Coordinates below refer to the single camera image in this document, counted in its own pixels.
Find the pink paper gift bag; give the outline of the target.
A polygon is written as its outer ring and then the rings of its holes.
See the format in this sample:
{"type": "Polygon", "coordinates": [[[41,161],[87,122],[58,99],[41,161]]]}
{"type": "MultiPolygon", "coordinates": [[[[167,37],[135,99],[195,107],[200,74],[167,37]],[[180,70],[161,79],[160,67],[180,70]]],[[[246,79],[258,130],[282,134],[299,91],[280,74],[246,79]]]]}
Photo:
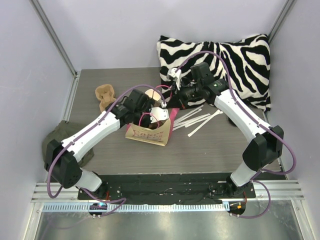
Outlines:
{"type": "Polygon", "coordinates": [[[171,138],[174,121],[179,112],[179,108],[167,109],[169,113],[169,118],[162,124],[150,125],[150,128],[145,128],[136,125],[135,123],[130,123],[127,125],[125,138],[144,142],[153,145],[165,146],[169,139],[171,138]]]}

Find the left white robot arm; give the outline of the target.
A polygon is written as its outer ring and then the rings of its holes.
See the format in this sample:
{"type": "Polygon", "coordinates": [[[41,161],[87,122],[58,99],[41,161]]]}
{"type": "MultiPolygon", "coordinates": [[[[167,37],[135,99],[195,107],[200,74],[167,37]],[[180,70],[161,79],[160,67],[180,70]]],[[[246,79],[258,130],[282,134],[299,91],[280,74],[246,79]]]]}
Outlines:
{"type": "Polygon", "coordinates": [[[51,140],[47,144],[44,161],[49,179],[56,180],[65,189],[85,188],[93,198],[102,199],[107,192],[106,186],[96,173],[82,169],[80,160],[111,133],[125,125],[137,124],[143,113],[149,113],[154,105],[154,99],[134,89],[129,96],[111,103],[82,130],[62,141],[51,140]]]}

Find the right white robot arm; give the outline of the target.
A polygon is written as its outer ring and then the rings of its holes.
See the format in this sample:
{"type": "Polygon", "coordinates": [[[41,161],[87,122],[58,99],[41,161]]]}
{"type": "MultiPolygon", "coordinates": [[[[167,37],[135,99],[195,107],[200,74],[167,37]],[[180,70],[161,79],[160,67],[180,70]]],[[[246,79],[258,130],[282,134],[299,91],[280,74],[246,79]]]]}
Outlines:
{"type": "Polygon", "coordinates": [[[185,107],[191,100],[204,99],[226,114],[247,139],[242,163],[226,178],[225,194],[236,198],[243,193],[258,171],[281,156],[284,131],[259,118],[229,88],[226,80],[214,78],[207,63],[192,66],[191,74],[195,84],[184,85],[182,72],[177,68],[171,68],[166,76],[174,82],[172,89],[181,106],[185,107]]]}

